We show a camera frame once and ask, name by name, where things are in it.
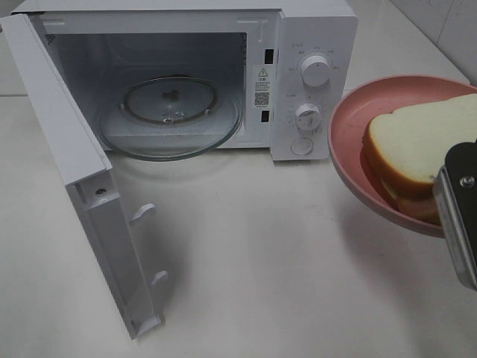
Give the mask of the upper white power knob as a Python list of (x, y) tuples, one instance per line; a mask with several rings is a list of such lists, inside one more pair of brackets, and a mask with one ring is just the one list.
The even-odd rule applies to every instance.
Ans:
[(324, 85), (330, 77), (329, 61), (321, 54), (306, 57), (300, 65), (303, 82), (310, 87)]

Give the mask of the white microwave door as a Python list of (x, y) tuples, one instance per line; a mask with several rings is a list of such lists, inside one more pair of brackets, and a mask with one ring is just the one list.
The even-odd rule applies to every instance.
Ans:
[(1, 18), (1, 29), (70, 201), (131, 339), (161, 324), (112, 176), (112, 164), (47, 50), (39, 21)]

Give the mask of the white bread sandwich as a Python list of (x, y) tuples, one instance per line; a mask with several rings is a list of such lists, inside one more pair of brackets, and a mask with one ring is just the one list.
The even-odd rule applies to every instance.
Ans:
[(476, 140), (476, 94), (401, 107), (366, 127), (363, 151), (397, 209), (439, 224), (433, 186), (447, 152)]

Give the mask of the white timer knob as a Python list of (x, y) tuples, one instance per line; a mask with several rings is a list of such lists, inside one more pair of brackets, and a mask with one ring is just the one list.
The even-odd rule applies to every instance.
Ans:
[(323, 116), (315, 104), (301, 104), (294, 113), (297, 127), (302, 131), (313, 131), (321, 124)]

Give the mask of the white microwave oven body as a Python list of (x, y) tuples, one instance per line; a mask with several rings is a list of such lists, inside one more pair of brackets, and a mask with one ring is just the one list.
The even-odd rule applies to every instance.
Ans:
[[(358, 24), (345, 1), (24, 1), (8, 16), (39, 21), (47, 50), (104, 151), (96, 117), (121, 89), (152, 78), (191, 76), (241, 86), (244, 115), (218, 148), (266, 148), (275, 161), (323, 160), (326, 129), (340, 100)], [(321, 54), (330, 65), (320, 87), (300, 65)], [(269, 108), (253, 106), (253, 67), (271, 70)], [(300, 130), (295, 110), (315, 104), (323, 116)], [(313, 151), (291, 144), (309, 138)]]

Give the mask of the pink plate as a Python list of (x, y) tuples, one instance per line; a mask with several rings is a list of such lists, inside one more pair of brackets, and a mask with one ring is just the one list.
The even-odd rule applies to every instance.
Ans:
[(362, 154), (362, 137), (371, 119), (395, 109), (475, 93), (469, 84), (427, 75), (395, 75), (355, 88), (335, 107), (328, 125), (329, 153), (340, 179), (366, 207), (417, 233), (443, 237), (442, 227), (397, 211), (396, 203)]

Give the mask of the glass microwave turntable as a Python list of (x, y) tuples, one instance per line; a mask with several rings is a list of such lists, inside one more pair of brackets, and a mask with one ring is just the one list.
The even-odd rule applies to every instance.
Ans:
[(243, 115), (241, 86), (165, 76), (121, 89), (98, 113), (95, 130), (111, 151), (168, 162), (221, 146), (239, 129)]

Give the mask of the white warning label sticker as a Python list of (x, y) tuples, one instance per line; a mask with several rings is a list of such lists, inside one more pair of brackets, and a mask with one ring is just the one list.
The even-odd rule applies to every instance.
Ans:
[(271, 70), (263, 66), (253, 67), (253, 106), (256, 108), (269, 108), (272, 97)]

